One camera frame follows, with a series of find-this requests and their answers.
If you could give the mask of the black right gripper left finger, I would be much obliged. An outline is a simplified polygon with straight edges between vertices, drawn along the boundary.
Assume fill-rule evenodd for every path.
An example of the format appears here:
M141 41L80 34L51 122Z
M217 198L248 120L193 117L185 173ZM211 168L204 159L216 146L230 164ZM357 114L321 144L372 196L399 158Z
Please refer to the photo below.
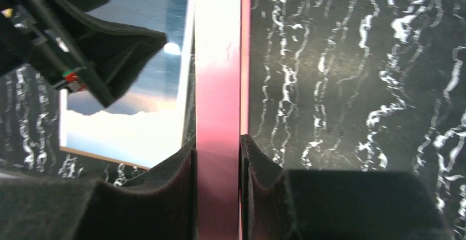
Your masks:
M195 239L196 140L117 187L1 179L1 239Z

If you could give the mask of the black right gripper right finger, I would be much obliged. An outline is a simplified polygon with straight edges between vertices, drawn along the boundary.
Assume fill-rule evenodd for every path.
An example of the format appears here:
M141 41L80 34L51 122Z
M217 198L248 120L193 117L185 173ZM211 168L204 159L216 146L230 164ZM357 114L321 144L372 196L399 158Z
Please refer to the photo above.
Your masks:
M244 239L454 239L414 175L283 169L240 140Z

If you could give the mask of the landscape photo board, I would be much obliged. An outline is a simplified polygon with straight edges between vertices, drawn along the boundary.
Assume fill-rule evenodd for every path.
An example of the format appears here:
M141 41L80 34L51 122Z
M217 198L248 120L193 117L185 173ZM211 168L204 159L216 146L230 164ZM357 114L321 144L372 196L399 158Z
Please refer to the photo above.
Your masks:
M104 109L61 93L61 149L151 168L182 146L193 44L193 0L111 0L97 18L162 31L168 42L127 94Z

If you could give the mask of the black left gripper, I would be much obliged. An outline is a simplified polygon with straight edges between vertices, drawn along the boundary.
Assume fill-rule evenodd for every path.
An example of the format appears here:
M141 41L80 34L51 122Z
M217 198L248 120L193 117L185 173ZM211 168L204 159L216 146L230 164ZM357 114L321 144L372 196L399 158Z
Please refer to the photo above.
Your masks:
M32 65L56 90L120 99L167 43L160 31L86 13L109 0L1 0L3 74Z

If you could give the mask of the pink wooden picture frame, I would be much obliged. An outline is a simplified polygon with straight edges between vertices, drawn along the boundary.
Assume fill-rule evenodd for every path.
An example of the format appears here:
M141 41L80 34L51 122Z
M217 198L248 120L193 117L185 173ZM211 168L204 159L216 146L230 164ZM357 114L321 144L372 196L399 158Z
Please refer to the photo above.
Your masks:
M250 0L194 0L199 239L241 239Z

